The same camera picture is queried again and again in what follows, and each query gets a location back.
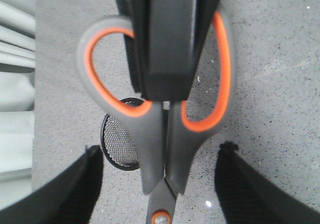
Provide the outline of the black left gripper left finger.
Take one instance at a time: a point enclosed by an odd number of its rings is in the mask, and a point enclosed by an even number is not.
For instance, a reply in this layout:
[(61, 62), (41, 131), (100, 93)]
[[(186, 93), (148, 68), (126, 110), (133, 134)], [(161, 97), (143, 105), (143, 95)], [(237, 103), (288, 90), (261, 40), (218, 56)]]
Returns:
[(29, 196), (0, 212), (2, 224), (88, 224), (100, 196), (103, 152), (87, 148), (75, 162)]

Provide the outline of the black centre left gripper right finger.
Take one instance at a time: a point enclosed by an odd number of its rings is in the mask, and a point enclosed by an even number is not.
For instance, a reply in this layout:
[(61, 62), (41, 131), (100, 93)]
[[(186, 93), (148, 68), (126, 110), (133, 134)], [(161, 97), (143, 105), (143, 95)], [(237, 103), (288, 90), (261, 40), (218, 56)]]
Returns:
[(148, 101), (185, 101), (220, 0), (115, 0), (132, 23), (131, 83)]

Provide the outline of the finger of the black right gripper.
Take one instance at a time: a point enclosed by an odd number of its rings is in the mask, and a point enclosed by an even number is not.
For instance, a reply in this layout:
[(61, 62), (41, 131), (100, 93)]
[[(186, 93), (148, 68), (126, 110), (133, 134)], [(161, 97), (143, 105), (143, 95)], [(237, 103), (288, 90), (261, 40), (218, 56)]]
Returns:
[(320, 213), (247, 164), (231, 141), (219, 146), (214, 188), (228, 224), (318, 224)]

